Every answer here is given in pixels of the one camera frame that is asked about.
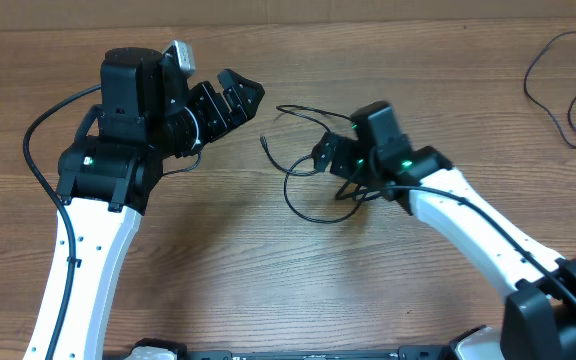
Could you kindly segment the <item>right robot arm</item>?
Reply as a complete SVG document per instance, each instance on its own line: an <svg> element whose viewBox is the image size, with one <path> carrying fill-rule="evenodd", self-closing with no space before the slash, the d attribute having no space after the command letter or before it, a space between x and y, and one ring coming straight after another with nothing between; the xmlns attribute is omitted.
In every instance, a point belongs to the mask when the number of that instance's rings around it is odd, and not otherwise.
<svg viewBox="0 0 576 360"><path fill-rule="evenodd" d="M384 101L349 116L356 136L327 131L314 146L318 172L355 190L397 202L448 239L494 287L501 328L481 326L453 340L445 359L576 359L576 258L531 238L491 206L450 160L431 146L413 149Z"/></svg>

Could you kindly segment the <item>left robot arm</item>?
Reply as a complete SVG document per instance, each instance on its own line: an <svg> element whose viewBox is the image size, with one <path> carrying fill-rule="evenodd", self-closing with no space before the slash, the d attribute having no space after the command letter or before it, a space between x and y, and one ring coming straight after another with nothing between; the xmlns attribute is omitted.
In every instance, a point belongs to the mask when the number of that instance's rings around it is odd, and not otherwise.
<svg viewBox="0 0 576 360"><path fill-rule="evenodd" d="M57 235L27 358L101 357L119 274L165 159L199 156L256 115L261 84L226 69L215 82L190 85L194 72L192 49L180 41L161 52L106 53L101 100L47 188Z"/></svg>

